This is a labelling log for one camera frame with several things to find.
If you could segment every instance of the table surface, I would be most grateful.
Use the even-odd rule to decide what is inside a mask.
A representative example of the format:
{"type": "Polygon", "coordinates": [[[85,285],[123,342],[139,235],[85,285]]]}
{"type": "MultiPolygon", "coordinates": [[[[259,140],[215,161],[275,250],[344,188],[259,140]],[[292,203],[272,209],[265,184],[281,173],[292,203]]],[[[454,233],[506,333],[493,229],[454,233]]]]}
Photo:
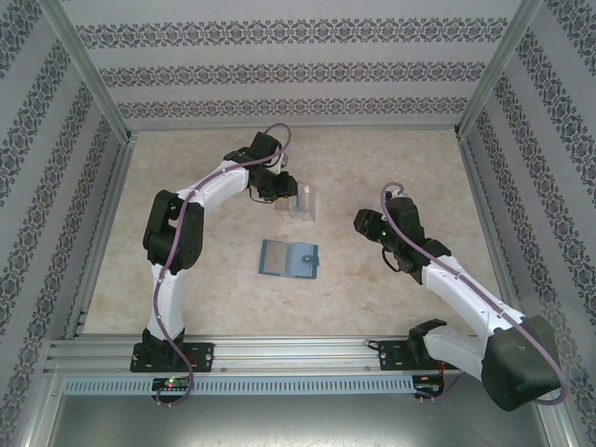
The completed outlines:
{"type": "MultiPolygon", "coordinates": [[[[152,277],[142,235],[155,194],[210,173],[254,129],[142,132],[93,294],[85,333],[141,333],[152,277]]],[[[284,141],[284,130],[274,135],[284,141]]],[[[433,292],[394,273],[381,246],[353,227],[359,209],[380,210],[381,187],[405,185],[428,237],[497,294],[467,176],[452,130],[295,129],[288,171],[317,193],[315,222],[282,222],[271,205],[237,194],[205,222],[189,273],[186,333],[217,335],[403,335],[428,319],[468,325],[433,292]],[[317,279],[258,274],[263,239],[318,245],[317,279]]]]}

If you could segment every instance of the purple cable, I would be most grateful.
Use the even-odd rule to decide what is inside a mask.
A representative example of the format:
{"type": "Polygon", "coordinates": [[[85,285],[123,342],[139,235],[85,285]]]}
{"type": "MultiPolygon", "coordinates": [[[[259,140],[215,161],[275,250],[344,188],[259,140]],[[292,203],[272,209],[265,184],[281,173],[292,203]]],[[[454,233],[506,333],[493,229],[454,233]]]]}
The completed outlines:
{"type": "Polygon", "coordinates": [[[476,284],[474,284],[469,278],[465,277],[464,275],[461,275],[460,272],[458,272],[454,268],[450,267],[443,261],[440,261],[435,256],[430,254],[428,251],[424,250],[422,247],[415,244],[406,235],[404,235],[401,232],[401,230],[398,228],[398,226],[395,224],[395,222],[393,222],[393,219],[391,219],[391,215],[389,214],[389,211],[387,210],[386,197],[385,197],[387,189],[390,188],[391,186],[397,186],[399,188],[398,194],[401,194],[404,190],[403,184],[397,183],[397,182],[390,182],[390,183],[386,184],[385,186],[383,186],[383,189],[381,190],[381,208],[383,209],[383,213],[384,213],[387,221],[391,225],[391,228],[393,228],[395,230],[395,232],[414,250],[418,251],[420,254],[427,257],[428,260],[432,261],[433,263],[437,264],[438,266],[440,266],[441,268],[443,268],[444,270],[446,270],[447,272],[452,274],[455,278],[461,279],[462,282],[464,282],[483,301],[485,301],[486,304],[489,305],[497,313],[497,315],[499,317],[502,317],[506,322],[508,322],[511,326],[513,326],[516,329],[516,331],[518,331],[521,335],[523,335],[523,337],[528,342],[530,342],[530,344],[540,353],[540,355],[544,358],[544,360],[547,361],[550,368],[552,368],[552,370],[555,372],[555,374],[557,374],[557,378],[559,379],[559,382],[561,382],[561,394],[553,400],[536,399],[536,400],[534,400],[534,403],[537,403],[538,405],[557,405],[557,404],[563,402],[567,398],[567,395],[569,394],[569,384],[567,383],[567,379],[565,378],[564,374],[562,373],[561,368],[559,367],[559,365],[557,364],[555,359],[547,352],[547,350],[544,347],[542,347],[542,345],[539,344],[536,341],[536,339],[530,333],[528,333],[528,331],[526,331],[522,326],[520,326],[520,324],[515,319],[513,319],[509,314],[507,314],[505,311],[503,311],[495,302],[493,302],[493,300],[491,300],[488,296],[486,296],[486,294],[478,286],[476,286],[476,284]]]}
{"type": "MultiPolygon", "coordinates": [[[[199,191],[203,186],[205,186],[211,180],[219,177],[220,175],[222,175],[226,172],[229,172],[230,170],[242,169],[242,168],[246,168],[247,166],[260,165],[261,163],[266,163],[267,161],[272,160],[272,159],[276,158],[277,156],[282,156],[283,153],[286,152],[286,149],[288,149],[288,146],[290,145],[291,129],[287,124],[276,123],[276,124],[272,124],[271,126],[269,126],[265,130],[264,133],[269,133],[274,128],[284,128],[285,130],[288,131],[288,140],[286,140],[285,144],[281,147],[281,149],[276,151],[271,156],[266,156],[265,158],[260,158],[258,160],[247,161],[246,163],[240,163],[240,164],[235,165],[231,168],[226,168],[226,169],[222,169],[222,170],[213,172],[212,174],[205,177],[201,182],[199,182],[199,184],[197,186],[195,186],[195,188],[186,197],[186,199],[183,202],[182,207],[180,208],[180,215],[178,216],[178,226],[176,228],[176,233],[174,234],[174,241],[171,244],[171,250],[169,251],[168,260],[166,261],[166,263],[162,267],[161,271],[159,272],[156,289],[153,293],[153,309],[154,309],[154,312],[156,313],[157,325],[159,326],[161,333],[166,338],[166,340],[168,341],[168,343],[172,347],[172,349],[184,361],[186,368],[188,368],[189,377],[190,377],[189,378],[190,383],[188,385],[188,388],[186,388],[186,392],[183,395],[181,395],[179,399],[175,400],[174,402],[170,402],[168,404],[168,407],[170,407],[170,408],[174,405],[178,405],[179,403],[184,402],[188,398],[188,396],[190,396],[190,393],[192,392],[192,390],[195,387],[195,375],[193,372],[193,365],[190,363],[190,360],[185,356],[185,354],[182,352],[182,350],[176,346],[174,341],[169,336],[166,326],[164,325],[164,323],[161,322],[161,314],[159,314],[159,308],[157,307],[157,299],[159,298],[159,289],[161,288],[161,283],[163,282],[164,276],[166,275],[166,272],[169,270],[169,267],[171,266],[171,263],[174,260],[174,255],[176,254],[176,249],[178,248],[178,242],[180,240],[180,233],[183,229],[183,217],[184,217],[184,213],[186,212],[186,207],[188,206],[188,203],[191,201],[191,199],[195,196],[197,191],[199,191]]],[[[162,402],[161,400],[159,400],[159,394],[161,393],[161,391],[162,391],[161,389],[158,389],[158,391],[156,393],[157,405],[161,405],[162,403],[165,403],[165,402],[162,402]]]]}

